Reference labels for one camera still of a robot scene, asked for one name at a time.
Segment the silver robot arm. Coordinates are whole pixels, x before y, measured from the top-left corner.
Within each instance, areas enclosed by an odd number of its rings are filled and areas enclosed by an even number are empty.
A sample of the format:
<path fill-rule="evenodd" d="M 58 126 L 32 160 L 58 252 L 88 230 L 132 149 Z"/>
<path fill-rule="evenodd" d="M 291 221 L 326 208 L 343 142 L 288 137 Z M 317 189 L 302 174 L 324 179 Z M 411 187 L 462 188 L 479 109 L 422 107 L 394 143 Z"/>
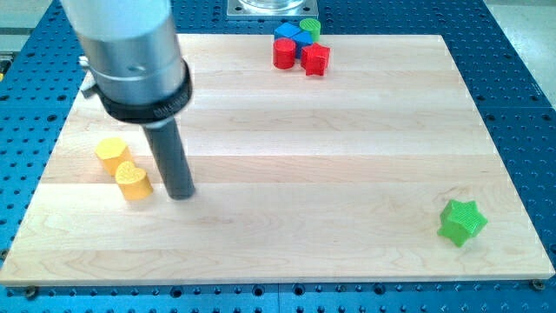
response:
<path fill-rule="evenodd" d="M 104 109 L 127 123 L 172 117 L 189 101 L 169 0 L 62 0 Z"/>

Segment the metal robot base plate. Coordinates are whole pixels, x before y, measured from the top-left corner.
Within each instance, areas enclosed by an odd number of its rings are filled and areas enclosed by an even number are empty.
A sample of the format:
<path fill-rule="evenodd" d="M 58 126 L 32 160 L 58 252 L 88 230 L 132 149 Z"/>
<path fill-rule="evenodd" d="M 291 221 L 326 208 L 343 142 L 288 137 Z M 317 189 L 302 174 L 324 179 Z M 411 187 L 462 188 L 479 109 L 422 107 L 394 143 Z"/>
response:
<path fill-rule="evenodd" d="M 228 0 L 228 20 L 318 17 L 317 0 Z"/>

